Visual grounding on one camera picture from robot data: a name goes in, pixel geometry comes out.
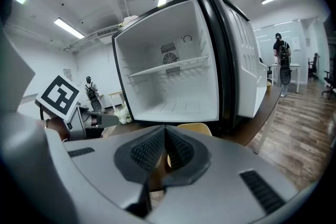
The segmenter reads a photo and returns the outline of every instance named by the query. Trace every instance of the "wooden floor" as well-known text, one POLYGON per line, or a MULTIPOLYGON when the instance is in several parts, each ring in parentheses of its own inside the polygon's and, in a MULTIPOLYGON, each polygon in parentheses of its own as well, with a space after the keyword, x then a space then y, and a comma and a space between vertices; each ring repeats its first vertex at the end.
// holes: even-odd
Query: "wooden floor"
MULTIPOLYGON (((323 174, 336 134, 336 98, 321 97, 323 89, 317 81, 300 85, 299 93, 290 85, 286 97, 280 97, 269 136, 259 152, 299 190, 323 174)), ((248 144, 251 150, 260 137, 258 133, 248 144)))

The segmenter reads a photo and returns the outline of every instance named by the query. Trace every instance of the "wire shelf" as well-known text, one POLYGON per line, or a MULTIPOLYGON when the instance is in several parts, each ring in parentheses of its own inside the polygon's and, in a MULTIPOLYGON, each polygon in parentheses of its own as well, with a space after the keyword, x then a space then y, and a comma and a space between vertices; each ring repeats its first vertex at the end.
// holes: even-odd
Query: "wire shelf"
POLYGON ((202 56, 202 57, 196 57, 196 58, 192 58, 192 59, 188 59, 188 60, 183 60, 183 61, 179 61, 179 62, 174 62, 174 63, 168 63, 167 65, 162 65, 162 66, 158 66, 158 67, 153 67, 138 73, 134 73, 131 75, 128 75, 129 78, 132 77, 136 77, 136 76, 141 76, 141 75, 145 75, 145 74, 149 74, 149 73, 155 73, 155 72, 159 72, 162 70, 166 70, 169 68, 174 68, 174 67, 198 67, 203 65, 203 62, 208 58, 208 56, 202 56))

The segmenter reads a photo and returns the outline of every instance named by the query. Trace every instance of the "office chair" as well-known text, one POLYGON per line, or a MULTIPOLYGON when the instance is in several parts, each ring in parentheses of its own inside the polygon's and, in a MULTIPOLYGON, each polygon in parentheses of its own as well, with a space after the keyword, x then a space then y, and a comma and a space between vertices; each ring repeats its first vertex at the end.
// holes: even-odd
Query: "office chair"
POLYGON ((335 67, 335 62, 336 62, 336 54, 335 54, 334 59, 333 59, 332 73, 330 73, 328 71, 325 71, 327 76, 324 78, 324 80, 326 81, 326 83, 328 83, 328 85, 327 85, 328 90, 323 91, 322 96, 323 96, 324 93, 327 93, 327 94, 329 93, 328 100, 330 100, 330 97, 332 95, 334 95, 336 97, 336 67, 335 67))
POLYGON ((268 67, 268 71, 267 71, 267 81, 269 81, 269 82, 272 82, 272 80, 268 78, 269 75, 272 75, 272 70, 271 70, 271 68, 272 68, 272 67, 268 67))
POLYGON ((318 76, 314 74, 317 72, 317 67, 316 67, 317 57, 318 57, 318 54, 316 53, 314 56, 314 61, 313 62, 308 61, 308 79, 310 78, 318 79, 319 78, 318 76))

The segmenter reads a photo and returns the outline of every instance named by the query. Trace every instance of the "mini refrigerator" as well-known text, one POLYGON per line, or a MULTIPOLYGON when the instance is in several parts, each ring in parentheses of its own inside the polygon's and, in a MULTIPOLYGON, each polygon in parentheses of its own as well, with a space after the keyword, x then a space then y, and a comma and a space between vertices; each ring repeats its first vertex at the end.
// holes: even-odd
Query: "mini refrigerator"
POLYGON ((112 36, 133 121, 219 123, 253 118, 267 87, 250 21, 229 0, 174 0, 112 36))

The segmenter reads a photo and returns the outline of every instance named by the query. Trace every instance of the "black t-shirt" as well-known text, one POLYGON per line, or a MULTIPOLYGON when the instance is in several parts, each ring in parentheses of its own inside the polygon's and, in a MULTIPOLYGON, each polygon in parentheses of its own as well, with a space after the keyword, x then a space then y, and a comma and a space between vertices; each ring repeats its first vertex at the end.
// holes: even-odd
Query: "black t-shirt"
MULTIPOLYGON (((285 42, 283 40, 281 40, 281 44, 284 46, 285 45, 285 42)), ((286 47, 285 49, 288 49, 290 48, 288 43, 286 42, 286 47)), ((277 52, 279 51, 280 49, 280 46, 275 42, 274 45, 273 45, 273 50, 277 50, 277 52)))

